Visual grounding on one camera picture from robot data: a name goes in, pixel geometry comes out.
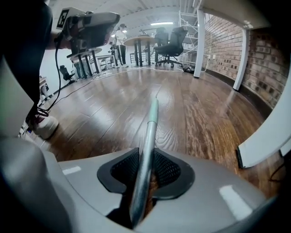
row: black office chair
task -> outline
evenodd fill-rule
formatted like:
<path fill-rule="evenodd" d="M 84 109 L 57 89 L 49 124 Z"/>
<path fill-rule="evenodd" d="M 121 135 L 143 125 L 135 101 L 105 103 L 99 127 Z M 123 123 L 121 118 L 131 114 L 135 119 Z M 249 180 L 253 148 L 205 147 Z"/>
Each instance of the black office chair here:
<path fill-rule="evenodd" d="M 167 32 L 165 32 L 163 29 L 164 28 L 157 29 L 157 33 L 155 35 L 155 39 L 156 39 L 156 42 L 158 44 L 158 47 L 166 46 L 169 43 L 169 34 Z M 157 66 L 157 64 L 158 64 L 157 62 L 158 62 L 158 58 L 159 58 L 159 52 L 158 52 L 158 50 L 155 50 L 155 51 L 156 51 L 155 63 L 156 63 L 156 66 Z"/>
<path fill-rule="evenodd" d="M 60 72 L 62 73 L 64 80 L 66 80 L 66 81 L 67 80 L 70 80 L 69 83 L 75 82 L 74 80 L 71 80 L 72 76 L 74 76 L 75 73 L 74 74 L 73 73 L 72 74 L 69 74 L 67 68 L 65 68 L 64 65 L 61 65 L 60 66 Z"/>
<path fill-rule="evenodd" d="M 179 64 L 181 65 L 181 67 L 183 67 L 182 63 L 177 62 L 175 56 L 179 56 L 183 52 L 184 48 L 182 42 L 187 35 L 187 32 L 188 31 L 185 30 L 183 27 L 176 27 L 171 33 L 171 39 L 169 44 L 154 48 L 156 52 L 158 51 L 159 54 L 167 57 L 167 59 L 156 62 L 156 66 L 158 66 L 158 64 L 167 62 L 168 64 L 171 63 L 171 68 L 174 67 L 174 63 Z M 174 57 L 176 61 L 170 60 L 170 57 Z"/>

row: white ceiling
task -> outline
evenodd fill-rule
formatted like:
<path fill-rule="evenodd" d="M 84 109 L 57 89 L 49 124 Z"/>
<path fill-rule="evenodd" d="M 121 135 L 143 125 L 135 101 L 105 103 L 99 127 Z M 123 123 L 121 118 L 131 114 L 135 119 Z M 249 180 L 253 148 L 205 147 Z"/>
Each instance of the white ceiling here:
<path fill-rule="evenodd" d="M 54 15 L 53 30 L 60 16 L 61 10 L 66 7 L 75 7 L 83 11 L 105 12 L 112 11 L 121 15 L 120 23 L 128 27 L 127 36 L 140 34 L 140 29 L 148 34 L 154 32 L 158 26 L 151 26 L 155 22 L 173 22 L 166 25 L 170 33 L 178 26 L 178 12 L 193 13 L 194 0 L 50 0 Z"/>

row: white column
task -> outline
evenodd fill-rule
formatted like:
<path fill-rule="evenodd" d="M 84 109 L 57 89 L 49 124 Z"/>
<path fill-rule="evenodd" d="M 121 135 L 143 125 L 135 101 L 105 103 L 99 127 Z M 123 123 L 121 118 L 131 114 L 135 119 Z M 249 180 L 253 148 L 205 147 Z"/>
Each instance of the white column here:
<path fill-rule="evenodd" d="M 240 167 L 252 167 L 278 152 L 291 138 L 291 66 L 284 91 L 261 127 L 238 146 Z"/>
<path fill-rule="evenodd" d="M 233 89 L 237 90 L 241 86 L 242 79 L 246 71 L 246 63 L 249 55 L 249 31 L 246 29 L 242 30 L 242 52 L 241 52 L 241 62 L 238 68 L 238 73 L 236 76 L 236 81 L 233 85 Z"/>
<path fill-rule="evenodd" d="M 204 40 L 205 40 L 205 22 L 204 22 L 204 12 L 202 10 L 197 10 L 198 18 L 198 47 L 197 47 L 197 57 L 196 65 L 194 71 L 194 77 L 200 78 L 203 55 L 204 55 Z"/>

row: metal pole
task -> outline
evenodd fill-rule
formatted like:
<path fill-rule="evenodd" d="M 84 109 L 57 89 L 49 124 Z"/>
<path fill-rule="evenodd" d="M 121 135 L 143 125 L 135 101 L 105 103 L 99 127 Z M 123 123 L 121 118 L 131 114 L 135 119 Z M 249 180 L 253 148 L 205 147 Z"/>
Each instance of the metal pole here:
<path fill-rule="evenodd" d="M 78 55 L 78 58 L 79 58 L 79 62 L 80 62 L 80 65 L 81 65 L 81 69 L 83 71 L 84 78 L 87 78 L 87 75 L 85 73 L 85 69 L 84 69 L 84 66 L 83 66 L 83 63 L 82 63 L 82 58 L 81 58 L 80 54 Z"/>
<path fill-rule="evenodd" d="M 139 57 L 140 57 L 140 67 L 142 67 L 142 58 L 141 58 L 141 40 L 140 40 L 140 39 L 137 40 L 137 45 L 138 45 L 138 54 L 139 54 Z"/>
<path fill-rule="evenodd" d="M 150 66 L 151 65 L 151 44 L 149 41 L 147 42 L 147 60 Z"/>
<path fill-rule="evenodd" d="M 95 51 L 94 50 L 92 50 L 92 56 L 93 56 L 93 61 L 94 61 L 94 64 L 95 64 L 96 72 L 97 72 L 97 74 L 99 74 L 99 69 L 98 69 L 98 65 L 97 65 L 97 61 L 96 61 Z"/>
<path fill-rule="evenodd" d="M 147 123 L 145 135 L 145 144 L 140 157 L 140 164 L 137 171 L 135 188 L 130 205 L 130 219 L 133 227 L 135 227 L 143 219 L 145 213 L 155 148 L 156 127 L 158 122 L 158 105 L 158 100 L 154 99 L 151 104 L 150 118 Z"/>
<path fill-rule="evenodd" d="M 139 66 L 138 65 L 138 57 L 137 57 L 137 41 L 135 41 L 135 65 Z"/>
<path fill-rule="evenodd" d="M 204 12 L 202 10 L 197 10 L 198 17 L 198 47 L 197 47 L 197 57 L 196 66 L 194 70 L 194 77 L 200 78 L 203 55 L 204 55 L 204 40 L 205 40 L 205 22 L 204 22 Z"/>
<path fill-rule="evenodd" d="M 86 63 L 87 63 L 87 66 L 88 66 L 89 74 L 90 74 L 90 76 L 92 76 L 92 72 L 91 72 L 91 69 L 90 69 L 90 64 L 89 64 L 87 55 L 85 55 L 85 59 L 86 59 Z"/>
<path fill-rule="evenodd" d="M 233 89 L 235 89 L 237 91 L 240 89 L 241 82 L 244 78 L 248 57 L 249 57 L 249 31 L 246 29 L 242 29 L 241 61 L 240 61 L 240 66 L 238 67 L 236 81 L 233 85 Z"/>

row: cable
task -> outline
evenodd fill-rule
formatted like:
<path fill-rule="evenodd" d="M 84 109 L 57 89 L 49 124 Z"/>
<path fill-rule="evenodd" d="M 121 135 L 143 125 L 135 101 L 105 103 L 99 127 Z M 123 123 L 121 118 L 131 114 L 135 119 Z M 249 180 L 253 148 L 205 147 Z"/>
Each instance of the cable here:
<path fill-rule="evenodd" d="M 269 179 L 269 181 L 271 181 L 271 182 L 277 182 L 277 183 L 280 183 L 280 182 L 282 182 L 282 180 L 273 180 L 272 178 L 273 178 L 273 176 L 282 168 L 282 167 L 284 167 L 285 166 L 285 163 L 283 163 L 282 165 L 280 165 L 273 173 L 272 173 L 272 175 L 271 175 L 271 177 L 270 177 L 270 179 Z"/>
<path fill-rule="evenodd" d="M 81 89 L 81 88 L 83 88 L 83 87 L 85 87 L 85 86 L 87 86 L 88 84 L 90 84 L 91 83 L 91 81 L 90 82 L 88 82 L 87 84 L 85 84 L 85 85 L 83 85 L 83 86 L 81 86 L 81 87 L 79 87 L 78 89 L 76 89 L 76 90 L 74 90 L 74 91 L 72 91 L 70 94 L 73 94 L 74 92 L 76 92 L 77 90 L 79 90 L 79 89 Z M 69 95 L 67 95 L 67 96 L 65 96 L 65 97 L 62 97 L 62 98 L 60 98 L 56 103 L 54 102 L 54 105 L 56 105 L 58 102 L 60 102 L 62 99 L 65 99 L 66 97 L 68 97 Z"/>
<path fill-rule="evenodd" d="M 204 70 L 204 71 L 201 71 L 201 72 L 205 72 L 205 71 L 207 70 L 207 67 L 208 67 L 208 62 L 209 62 L 209 58 L 207 57 L 207 63 L 206 63 L 205 70 Z"/>
<path fill-rule="evenodd" d="M 48 109 L 42 109 L 42 108 L 37 108 L 39 115 L 48 117 L 49 114 L 47 113 L 56 103 L 57 99 L 60 96 L 60 86 L 61 86 L 61 81 L 60 81 L 60 70 L 59 70 L 59 65 L 58 65 L 58 50 L 60 47 L 60 42 L 63 39 L 63 33 L 60 33 L 59 36 L 56 38 L 56 42 L 55 42 L 55 65 L 56 65 L 56 69 L 58 71 L 58 75 L 59 75 L 59 92 L 58 92 L 58 96 L 57 98 L 54 100 L 54 102 L 51 104 L 51 106 Z"/>
<path fill-rule="evenodd" d="M 157 70 L 156 68 L 149 68 L 149 67 L 141 67 L 140 69 L 152 69 L 152 70 L 159 71 L 159 72 L 178 72 L 178 73 L 183 73 L 183 71 L 163 71 L 163 70 Z"/>

